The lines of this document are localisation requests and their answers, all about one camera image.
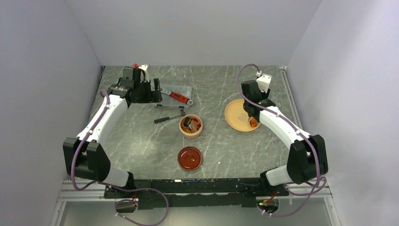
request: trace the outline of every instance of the marble table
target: marble table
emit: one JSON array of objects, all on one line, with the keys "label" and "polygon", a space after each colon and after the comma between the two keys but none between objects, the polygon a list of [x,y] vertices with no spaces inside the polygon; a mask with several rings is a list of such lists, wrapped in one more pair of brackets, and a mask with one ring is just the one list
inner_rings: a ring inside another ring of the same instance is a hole
[{"label": "marble table", "polygon": [[[106,66],[99,90],[115,84],[122,66]],[[151,78],[168,85],[192,86],[194,104],[187,114],[200,116],[202,134],[187,139],[179,131],[179,118],[154,124],[153,120],[179,114],[177,107],[157,108],[154,104],[132,104],[119,118],[104,147],[112,164],[130,171],[135,179],[242,178],[259,174],[287,163],[288,149],[266,126],[251,132],[239,132],[227,124],[224,110],[229,102],[240,99],[236,76],[240,66],[150,66]],[[269,98],[281,112],[294,121],[290,97],[276,66],[263,66],[272,75]],[[241,80],[256,79],[248,68]],[[96,95],[91,117],[103,98]],[[201,150],[203,163],[195,171],[185,171],[177,154],[186,146]]]}]

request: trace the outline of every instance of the red plate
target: red plate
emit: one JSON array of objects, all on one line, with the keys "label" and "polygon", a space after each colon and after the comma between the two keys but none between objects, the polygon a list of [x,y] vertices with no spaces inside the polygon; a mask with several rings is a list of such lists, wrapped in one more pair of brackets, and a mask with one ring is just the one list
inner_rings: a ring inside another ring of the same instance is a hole
[{"label": "red plate", "polygon": [[192,171],[198,169],[202,163],[201,152],[196,147],[185,147],[177,156],[180,167],[184,170]]}]

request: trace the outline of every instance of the white enclosure wall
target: white enclosure wall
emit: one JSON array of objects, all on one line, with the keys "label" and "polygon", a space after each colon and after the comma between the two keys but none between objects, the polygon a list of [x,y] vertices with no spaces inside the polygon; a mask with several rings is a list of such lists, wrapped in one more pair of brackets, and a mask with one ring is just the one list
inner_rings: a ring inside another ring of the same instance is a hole
[{"label": "white enclosure wall", "polygon": [[49,224],[100,72],[66,1],[1,1],[0,225]]},{"label": "white enclosure wall", "polygon": [[398,224],[398,59],[397,0],[323,0],[288,64],[345,226]]},{"label": "white enclosure wall", "polygon": [[67,0],[101,65],[287,65],[321,0]]}]

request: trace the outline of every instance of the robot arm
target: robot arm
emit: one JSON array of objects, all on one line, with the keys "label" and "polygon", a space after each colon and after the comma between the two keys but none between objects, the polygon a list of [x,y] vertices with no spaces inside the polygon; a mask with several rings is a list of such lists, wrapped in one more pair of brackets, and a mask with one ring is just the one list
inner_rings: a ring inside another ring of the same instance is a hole
[{"label": "robot arm", "polygon": [[254,106],[248,101],[244,102],[244,109],[250,117],[255,117],[257,121],[270,128],[289,149],[287,164],[261,173],[261,179],[268,187],[290,182],[301,184],[315,178],[315,159],[310,146],[304,141],[304,137],[312,143],[316,150],[320,175],[326,174],[328,163],[324,139],[320,135],[312,136],[301,130],[285,117],[278,107],[268,99],[271,76],[258,73],[257,77],[256,80],[242,82],[242,92],[245,97],[265,107],[266,110]]},{"label": "robot arm", "polygon": [[[64,141],[64,158],[69,175],[71,175],[73,167],[73,156],[81,141],[89,133],[90,135],[84,140],[84,144],[79,150],[74,165],[75,176],[124,187],[125,189],[134,189],[133,174],[112,166],[103,147],[116,121],[132,103],[162,101],[159,80],[154,79],[154,90],[151,90],[147,67],[147,65],[138,68],[124,67],[118,83],[111,85],[107,90],[109,103],[107,98],[104,98],[100,110],[83,131],[76,138],[67,138]],[[102,115],[104,107],[108,109]],[[100,117],[97,126],[91,131],[90,129]]]}]

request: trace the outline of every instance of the round beige plate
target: round beige plate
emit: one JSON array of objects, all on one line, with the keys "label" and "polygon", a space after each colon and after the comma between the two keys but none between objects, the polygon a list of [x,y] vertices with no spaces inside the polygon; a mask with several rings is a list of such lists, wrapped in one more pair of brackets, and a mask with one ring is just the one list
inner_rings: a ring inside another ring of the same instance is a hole
[{"label": "round beige plate", "polygon": [[249,117],[247,112],[244,110],[244,99],[238,99],[231,101],[224,110],[224,117],[227,123],[238,131],[249,132],[258,128],[261,123],[252,128],[249,125]]}]

